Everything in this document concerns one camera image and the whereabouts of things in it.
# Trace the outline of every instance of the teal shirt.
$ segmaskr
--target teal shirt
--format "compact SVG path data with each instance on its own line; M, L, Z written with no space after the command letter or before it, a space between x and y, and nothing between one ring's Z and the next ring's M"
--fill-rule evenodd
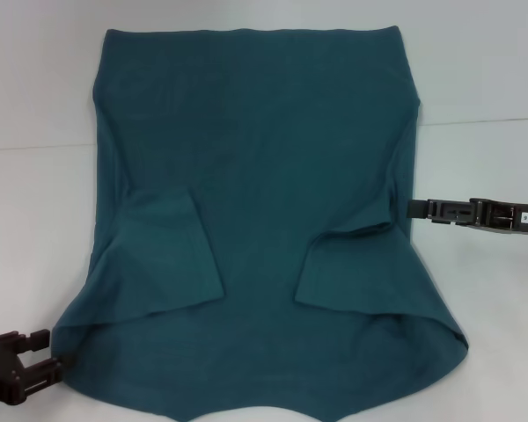
M179 422L333 422L466 356L409 243L419 99L397 27L108 31L66 383Z

